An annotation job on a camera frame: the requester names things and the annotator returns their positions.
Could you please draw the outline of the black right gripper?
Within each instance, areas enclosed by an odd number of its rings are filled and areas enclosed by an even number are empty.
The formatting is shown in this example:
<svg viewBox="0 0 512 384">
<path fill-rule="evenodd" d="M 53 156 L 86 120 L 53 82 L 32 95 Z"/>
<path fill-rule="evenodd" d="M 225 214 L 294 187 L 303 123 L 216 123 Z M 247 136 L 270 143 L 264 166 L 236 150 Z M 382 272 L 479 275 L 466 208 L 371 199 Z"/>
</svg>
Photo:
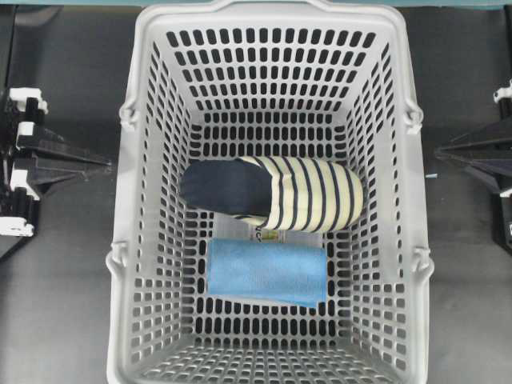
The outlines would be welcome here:
<svg viewBox="0 0 512 384">
<path fill-rule="evenodd" d="M 511 244 L 511 84 L 494 92 L 501 120 L 438 147 L 437 159 L 451 163 L 488 186 L 496 197 L 500 243 Z"/>
</svg>

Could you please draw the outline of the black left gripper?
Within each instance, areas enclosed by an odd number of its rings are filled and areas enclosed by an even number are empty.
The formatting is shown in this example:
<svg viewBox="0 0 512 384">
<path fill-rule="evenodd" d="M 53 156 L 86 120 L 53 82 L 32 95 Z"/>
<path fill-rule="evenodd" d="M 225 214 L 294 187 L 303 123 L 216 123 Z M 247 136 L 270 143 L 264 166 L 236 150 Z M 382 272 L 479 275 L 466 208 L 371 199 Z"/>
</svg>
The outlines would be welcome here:
<svg viewBox="0 0 512 384">
<path fill-rule="evenodd" d="M 39 88 L 1 92 L 2 256 L 11 255 L 36 235 L 41 186 L 76 178 L 87 181 L 111 170 L 110 159 L 36 126 L 44 122 L 47 113 Z"/>
</svg>

